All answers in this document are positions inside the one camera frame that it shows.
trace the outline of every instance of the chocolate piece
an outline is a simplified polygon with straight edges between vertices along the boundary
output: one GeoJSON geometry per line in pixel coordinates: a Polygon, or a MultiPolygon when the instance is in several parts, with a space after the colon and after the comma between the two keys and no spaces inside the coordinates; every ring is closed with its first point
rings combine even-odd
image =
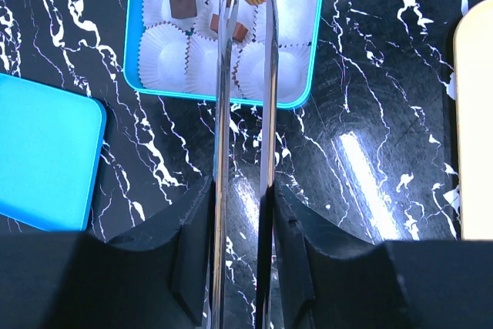
{"type": "Polygon", "coordinates": [[[169,0],[171,17],[175,19],[185,19],[197,17],[196,0],[169,0]]]}
{"type": "Polygon", "coordinates": [[[219,16],[216,14],[214,14],[213,19],[210,20],[210,29],[215,33],[218,33],[219,31],[219,16]]]}
{"type": "Polygon", "coordinates": [[[233,40],[236,40],[237,42],[243,42],[245,36],[247,36],[247,33],[248,29],[241,23],[237,22],[234,26],[233,40]]]}

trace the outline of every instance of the blue tray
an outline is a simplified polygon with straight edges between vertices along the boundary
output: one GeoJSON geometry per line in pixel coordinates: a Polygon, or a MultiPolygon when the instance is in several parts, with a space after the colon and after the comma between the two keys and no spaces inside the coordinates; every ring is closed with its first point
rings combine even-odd
{"type": "MultiPolygon", "coordinates": [[[[314,72],[315,52],[317,50],[318,26],[320,22],[320,12],[322,1],[317,0],[317,12],[315,16],[314,36],[311,42],[310,64],[308,66],[307,87],[303,95],[291,103],[277,103],[279,109],[292,109],[303,105],[310,95],[311,82],[314,72]]],[[[123,74],[126,81],[138,92],[155,94],[161,96],[173,96],[176,98],[196,99],[216,101],[215,96],[204,96],[200,94],[191,94],[186,92],[164,92],[161,90],[146,89],[143,87],[139,78],[139,45],[140,38],[144,33],[144,24],[142,18],[143,0],[129,0],[126,11],[126,35],[125,35],[125,55],[123,60],[123,74]]],[[[251,106],[262,106],[262,102],[248,99],[231,99],[231,102],[247,104],[251,106]]]]}
{"type": "Polygon", "coordinates": [[[106,124],[94,99],[0,74],[0,213],[84,230],[106,124]]]}

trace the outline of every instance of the dark brown chocolate cube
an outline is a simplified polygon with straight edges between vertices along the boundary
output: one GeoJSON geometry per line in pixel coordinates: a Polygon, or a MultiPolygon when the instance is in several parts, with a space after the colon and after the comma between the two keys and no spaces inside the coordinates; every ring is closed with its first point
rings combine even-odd
{"type": "Polygon", "coordinates": [[[245,36],[247,36],[247,33],[248,29],[241,23],[237,22],[234,26],[233,40],[236,40],[237,42],[243,42],[245,36]]]}
{"type": "Polygon", "coordinates": [[[185,19],[197,17],[196,0],[169,0],[171,17],[175,19],[185,19]]]}
{"type": "Polygon", "coordinates": [[[210,20],[210,29],[213,30],[216,34],[219,31],[219,16],[214,14],[213,18],[210,20]]]}

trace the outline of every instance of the black marble surface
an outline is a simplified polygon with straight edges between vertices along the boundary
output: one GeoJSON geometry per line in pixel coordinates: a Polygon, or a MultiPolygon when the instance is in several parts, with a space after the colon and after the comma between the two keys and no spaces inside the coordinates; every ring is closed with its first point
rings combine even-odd
{"type": "MultiPolygon", "coordinates": [[[[451,42],[480,1],[324,0],[310,98],[277,114],[278,178],[372,243],[458,237],[451,42]]],[[[105,104],[89,222],[102,240],[168,206],[213,166],[214,104],[127,86],[126,2],[0,0],[0,72],[105,104]]],[[[235,105],[231,117],[226,319],[234,328],[252,326],[261,109],[235,105]]],[[[0,219],[0,232],[29,230],[0,219]]],[[[279,328],[275,268],[273,276],[279,328]]]]}

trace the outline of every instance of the blue lid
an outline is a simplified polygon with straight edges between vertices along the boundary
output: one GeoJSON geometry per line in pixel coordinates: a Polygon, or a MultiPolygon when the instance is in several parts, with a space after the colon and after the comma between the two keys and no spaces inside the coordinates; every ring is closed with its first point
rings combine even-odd
{"type": "Polygon", "coordinates": [[[84,230],[105,124],[94,99],[0,74],[0,213],[84,230]]]}

